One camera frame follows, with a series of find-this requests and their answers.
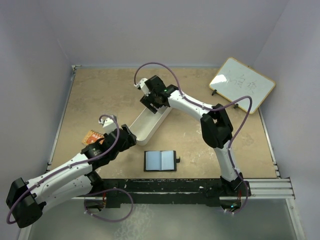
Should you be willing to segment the white plastic card tray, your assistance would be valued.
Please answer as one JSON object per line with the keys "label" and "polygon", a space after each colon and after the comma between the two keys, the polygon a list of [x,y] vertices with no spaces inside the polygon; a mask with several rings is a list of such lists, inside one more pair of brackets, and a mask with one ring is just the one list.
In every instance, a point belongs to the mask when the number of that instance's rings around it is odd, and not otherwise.
{"label": "white plastic card tray", "polygon": [[136,136],[136,144],[145,146],[171,110],[171,107],[162,106],[156,113],[153,113],[145,107],[129,127],[130,131]]}

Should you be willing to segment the black leather card holder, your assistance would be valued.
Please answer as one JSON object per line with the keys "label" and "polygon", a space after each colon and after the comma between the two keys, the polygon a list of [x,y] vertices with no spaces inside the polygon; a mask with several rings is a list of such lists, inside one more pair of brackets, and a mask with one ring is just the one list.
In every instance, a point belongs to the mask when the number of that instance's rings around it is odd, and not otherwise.
{"label": "black leather card holder", "polygon": [[144,172],[176,172],[177,164],[181,158],[177,157],[175,150],[145,151]]}

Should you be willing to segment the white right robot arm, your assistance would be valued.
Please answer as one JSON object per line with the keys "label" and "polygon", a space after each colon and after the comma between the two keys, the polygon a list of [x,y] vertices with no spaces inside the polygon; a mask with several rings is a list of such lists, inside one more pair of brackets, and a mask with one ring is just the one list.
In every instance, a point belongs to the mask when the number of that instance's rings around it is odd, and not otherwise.
{"label": "white right robot arm", "polygon": [[161,107],[169,107],[200,122],[202,138],[213,148],[220,166],[222,190],[228,196],[235,195],[240,190],[243,176],[231,147],[233,126],[226,110],[218,110],[222,105],[212,106],[200,102],[175,85],[166,86],[157,75],[149,79],[143,78],[134,86],[143,91],[140,102],[152,113],[157,113]]}

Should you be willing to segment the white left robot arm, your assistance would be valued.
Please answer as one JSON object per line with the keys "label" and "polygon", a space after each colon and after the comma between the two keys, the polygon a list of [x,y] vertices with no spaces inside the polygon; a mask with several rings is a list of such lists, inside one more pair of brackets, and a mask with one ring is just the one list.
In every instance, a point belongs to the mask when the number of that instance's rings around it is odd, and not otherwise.
{"label": "white left robot arm", "polygon": [[25,228],[49,209],[73,197],[98,196],[106,190],[96,170],[115,160],[117,155],[135,146],[137,137],[125,124],[103,135],[102,142],[87,145],[71,160],[32,179],[17,178],[6,197],[7,224]]}

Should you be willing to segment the orange spiral notepad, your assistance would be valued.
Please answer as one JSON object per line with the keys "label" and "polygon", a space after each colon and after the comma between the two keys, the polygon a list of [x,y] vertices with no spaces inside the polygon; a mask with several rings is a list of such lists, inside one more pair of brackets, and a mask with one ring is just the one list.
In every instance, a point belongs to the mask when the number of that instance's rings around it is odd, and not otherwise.
{"label": "orange spiral notepad", "polygon": [[85,137],[82,139],[82,144],[83,145],[89,145],[89,144],[92,144],[92,143],[95,143],[97,140],[99,139],[103,139],[104,138],[104,135],[97,132],[97,131],[94,131],[94,130],[90,130],[86,135]]}

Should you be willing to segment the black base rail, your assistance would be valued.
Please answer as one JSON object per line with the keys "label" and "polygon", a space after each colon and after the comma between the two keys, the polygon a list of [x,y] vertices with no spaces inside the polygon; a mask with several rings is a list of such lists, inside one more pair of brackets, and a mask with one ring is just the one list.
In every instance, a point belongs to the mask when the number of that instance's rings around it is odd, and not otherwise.
{"label": "black base rail", "polygon": [[95,179],[92,189],[83,196],[105,194],[106,208],[119,208],[121,204],[151,205],[205,205],[237,209],[241,198],[251,196],[250,184],[242,181],[236,190],[222,184],[220,178],[187,179]]}

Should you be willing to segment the small whiteboard yellow frame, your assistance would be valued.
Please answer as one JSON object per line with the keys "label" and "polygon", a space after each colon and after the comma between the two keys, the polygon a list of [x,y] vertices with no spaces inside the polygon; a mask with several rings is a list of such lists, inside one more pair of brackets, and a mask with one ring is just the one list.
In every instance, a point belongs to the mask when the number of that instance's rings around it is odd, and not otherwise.
{"label": "small whiteboard yellow frame", "polygon": [[230,102],[243,96],[252,98],[250,114],[256,112],[276,86],[275,81],[248,65],[229,57],[209,83],[209,88]]}

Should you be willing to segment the aluminium frame rail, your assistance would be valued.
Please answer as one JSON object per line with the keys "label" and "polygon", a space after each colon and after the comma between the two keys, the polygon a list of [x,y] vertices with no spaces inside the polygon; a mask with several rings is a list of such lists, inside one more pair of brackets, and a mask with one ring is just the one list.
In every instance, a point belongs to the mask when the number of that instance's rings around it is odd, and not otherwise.
{"label": "aluminium frame rail", "polygon": [[272,164],[275,170],[276,178],[249,178],[247,181],[249,182],[251,189],[251,198],[255,199],[296,199],[292,181],[289,177],[282,178],[278,163],[275,158],[274,150],[271,144],[271,140],[269,137],[269,133],[266,127],[266,123],[264,120],[264,116],[262,110],[258,109],[259,117],[264,129],[264,134],[266,136],[266,140],[268,143],[268,149],[270,152]]}

